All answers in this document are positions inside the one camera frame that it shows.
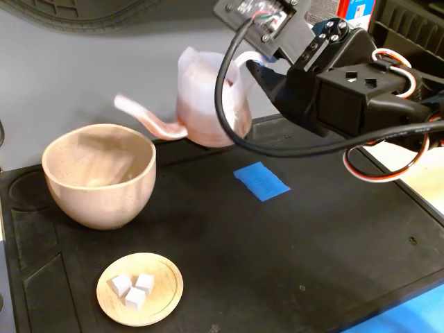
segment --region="gray wall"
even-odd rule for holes
[[[233,36],[212,16],[214,2],[168,1],[150,19],[95,36],[47,31],[0,10],[1,168],[39,163],[51,141],[91,123],[119,123],[147,134],[113,108],[118,92],[173,120],[180,54],[187,46],[223,53]],[[287,64],[278,66],[283,71]],[[243,76],[251,82],[246,70]],[[254,117],[276,113],[258,87],[249,101]]]

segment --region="wooden plate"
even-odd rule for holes
[[[111,288],[111,279],[126,273],[136,283],[140,273],[154,275],[154,288],[140,310],[125,306],[125,298],[119,298]],[[99,279],[97,300],[102,310],[114,321],[127,326],[139,327],[154,324],[168,316],[179,303],[183,292],[183,280],[179,269],[170,260],[153,253],[135,253],[113,262]]]

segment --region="blue painter's tape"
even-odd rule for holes
[[[252,193],[261,201],[265,201],[290,190],[276,175],[261,162],[251,164],[234,172]]]

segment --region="white cube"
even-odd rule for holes
[[[119,297],[124,296],[128,292],[128,290],[130,290],[130,288],[133,286],[133,283],[126,274],[121,274],[116,276],[114,279],[111,280],[111,282],[114,292]]]
[[[125,297],[125,305],[133,310],[140,310],[145,303],[145,291],[131,287]]]
[[[154,287],[154,276],[147,274],[139,274],[135,287],[145,291],[146,294],[150,296]]]

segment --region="teapot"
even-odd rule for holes
[[[231,146],[232,140],[222,129],[214,107],[214,87],[223,55],[198,52],[189,47],[178,61],[177,121],[164,123],[142,105],[117,95],[116,108],[138,119],[157,138],[177,140],[187,137],[202,146],[220,148]],[[223,109],[231,128],[240,137],[251,129],[251,113],[239,70],[247,60],[264,63],[257,52],[242,53],[232,61],[223,85]]]

